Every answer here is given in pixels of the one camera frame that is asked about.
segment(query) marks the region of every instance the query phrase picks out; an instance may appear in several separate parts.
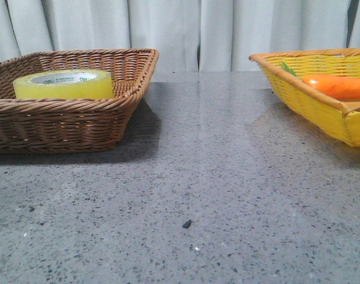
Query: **curtain fold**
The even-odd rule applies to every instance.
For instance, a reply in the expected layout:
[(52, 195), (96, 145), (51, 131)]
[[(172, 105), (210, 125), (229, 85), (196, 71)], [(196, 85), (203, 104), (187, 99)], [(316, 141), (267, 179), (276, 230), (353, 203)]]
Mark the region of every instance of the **curtain fold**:
[(348, 42), (360, 47), (360, 0), (0, 0), (0, 61), (149, 47), (158, 71), (242, 71), (258, 69), (252, 53)]

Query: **carrot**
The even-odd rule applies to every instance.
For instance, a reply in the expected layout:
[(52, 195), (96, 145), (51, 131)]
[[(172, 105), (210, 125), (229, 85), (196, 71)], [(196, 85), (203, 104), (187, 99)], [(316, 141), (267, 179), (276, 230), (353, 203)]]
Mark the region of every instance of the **carrot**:
[(360, 99), (360, 78), (315, 74), (304, 76), (303, 82), (335, 99)]

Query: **yellow tape roll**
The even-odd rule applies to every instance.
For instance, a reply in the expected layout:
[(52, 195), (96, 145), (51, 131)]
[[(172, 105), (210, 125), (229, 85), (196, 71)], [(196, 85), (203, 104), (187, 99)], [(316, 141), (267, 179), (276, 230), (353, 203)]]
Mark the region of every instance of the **yellow tape roll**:
[(17, 99), (108, 99), (113, 98), (109, 72), (70, 69), (36, 73), (13, 81)]

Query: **speckled countertop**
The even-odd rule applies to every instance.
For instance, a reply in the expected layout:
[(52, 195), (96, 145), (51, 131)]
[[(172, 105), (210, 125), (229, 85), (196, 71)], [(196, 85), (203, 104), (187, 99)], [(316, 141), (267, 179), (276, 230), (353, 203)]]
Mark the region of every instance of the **speckled countertop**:
[(114, 150), (0, 156), (4, 283), (360, 283), (360, 149), (260, 72), (156, 74)]

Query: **yellow wicker basket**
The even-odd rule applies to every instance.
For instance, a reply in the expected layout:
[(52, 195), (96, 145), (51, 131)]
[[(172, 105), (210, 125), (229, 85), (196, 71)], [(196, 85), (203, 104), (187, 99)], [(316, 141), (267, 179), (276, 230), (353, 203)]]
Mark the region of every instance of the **yellow wicker basket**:
[[(330, 49), (253, 54), (275, 94), (294, 112), (326, 134), (360, 147), (360, 101), (338, 101), (302, 82), (308, 74), (360, 78), (360, 49)], [(284, 62), (297, 77), (281, 69)]]
[[(38, 52), (0, 63), (0, 153), (105, 151), (123, 137), (149, 87), (154, 49)], [(112, 99), (16, 99), (13, 80), (48, 70), (100, 69), (112, 76)]]

